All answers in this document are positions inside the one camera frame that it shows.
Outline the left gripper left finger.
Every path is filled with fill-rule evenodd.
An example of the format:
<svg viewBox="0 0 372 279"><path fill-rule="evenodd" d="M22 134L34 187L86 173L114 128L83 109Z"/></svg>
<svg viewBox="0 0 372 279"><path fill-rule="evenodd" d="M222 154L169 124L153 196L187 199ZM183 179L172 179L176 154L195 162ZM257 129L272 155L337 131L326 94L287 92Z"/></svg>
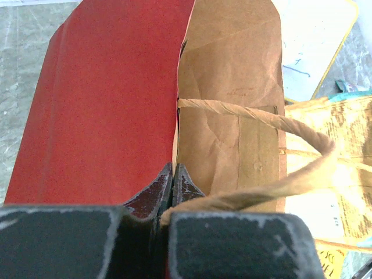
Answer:
<svg viewBox="0 0 372 279"><path fill-rule="evenodd" d="M166 163L158 176L143 190L123 204L125 224L159 223L163 212L170 207L173 187L172 162Z"/></svg>

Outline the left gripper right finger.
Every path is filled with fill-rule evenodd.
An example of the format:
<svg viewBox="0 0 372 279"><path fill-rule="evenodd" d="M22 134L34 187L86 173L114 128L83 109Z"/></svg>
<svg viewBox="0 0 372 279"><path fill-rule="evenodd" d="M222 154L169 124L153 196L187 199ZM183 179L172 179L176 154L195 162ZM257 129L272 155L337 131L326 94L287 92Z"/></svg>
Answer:
<svg viewBox="0 0 372 279"><path fill-rule="evenodd" d="M193 183L185 165L179 163L174 175L172 206L204 196L205 194Z"/></svg>

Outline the red brown paper bag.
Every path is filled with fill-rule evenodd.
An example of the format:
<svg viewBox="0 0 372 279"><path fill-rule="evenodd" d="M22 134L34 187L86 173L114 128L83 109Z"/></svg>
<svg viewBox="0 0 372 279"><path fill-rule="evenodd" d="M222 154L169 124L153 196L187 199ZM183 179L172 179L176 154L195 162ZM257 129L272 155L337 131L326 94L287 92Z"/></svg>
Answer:
<svg viewBox="0 0 372 279"><path fill-rule="evenodd" d="M82 1L50 39L5 205L118 205L174 157L247 211L320 190L335 142L284 116L272 1Z"/></svg>

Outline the brown gold snack bag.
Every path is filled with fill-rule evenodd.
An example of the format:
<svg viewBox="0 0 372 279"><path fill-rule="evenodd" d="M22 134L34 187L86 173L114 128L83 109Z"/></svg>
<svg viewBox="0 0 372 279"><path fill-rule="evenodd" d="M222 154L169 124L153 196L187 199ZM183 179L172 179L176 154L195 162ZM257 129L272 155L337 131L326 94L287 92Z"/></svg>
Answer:
<svg viewBox="0 0 372 279"><path fill-rule="evenodd" d="M311 194L288 198L287 208L299 209L301 201L335 202L334 224L316 225L315 237L367 246L371 238L371 92L295 103L286 106L285 115L329 136L338 151L330 183Z"/></svg>

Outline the orange Kettle chips bag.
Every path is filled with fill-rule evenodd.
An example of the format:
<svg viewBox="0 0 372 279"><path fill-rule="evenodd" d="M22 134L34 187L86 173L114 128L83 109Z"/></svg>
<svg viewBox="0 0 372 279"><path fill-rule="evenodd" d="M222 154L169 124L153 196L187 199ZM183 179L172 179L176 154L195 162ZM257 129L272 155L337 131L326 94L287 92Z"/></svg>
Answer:
<svg viewBox="0 0 372 279"><path fill-rule="evenodd" d="M316 244L316 249L325 278L341 278L342 265L346 257L346 250L319 244Z"/></svg>

